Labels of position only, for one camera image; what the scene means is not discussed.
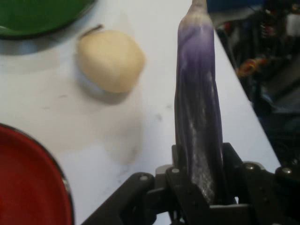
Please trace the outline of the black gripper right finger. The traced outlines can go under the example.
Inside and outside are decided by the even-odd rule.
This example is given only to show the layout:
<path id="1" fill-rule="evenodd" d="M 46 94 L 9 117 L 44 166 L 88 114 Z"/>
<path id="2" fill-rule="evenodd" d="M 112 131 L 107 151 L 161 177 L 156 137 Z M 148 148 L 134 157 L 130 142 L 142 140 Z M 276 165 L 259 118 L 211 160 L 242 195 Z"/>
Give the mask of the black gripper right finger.
<path id="1" fill-rule="evenodd" d="M 230 194 L 238 203 L 215 206 L 217 224 L 300 223 L 299 166 L 281 166 L 271 173 L 257 162 L 242 161 L 229 143 L 223 144 L 223 160 Z"/>

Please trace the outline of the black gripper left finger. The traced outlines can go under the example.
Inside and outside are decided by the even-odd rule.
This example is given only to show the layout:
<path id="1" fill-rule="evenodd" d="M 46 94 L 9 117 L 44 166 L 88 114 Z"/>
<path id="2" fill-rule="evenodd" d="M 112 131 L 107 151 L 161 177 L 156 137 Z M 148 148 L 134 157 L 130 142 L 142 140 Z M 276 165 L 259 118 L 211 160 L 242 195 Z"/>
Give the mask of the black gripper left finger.
<path id="1" fill-rule="evenodd" d="M 131 175 L 84 222 L 85 225 L 152 225 L 167 212 L 172 225 L 209 225 L 210 207 L 190 181 L 180 148 L 172 146 L 173 165 L 157 168 L 156 175 Z"/>

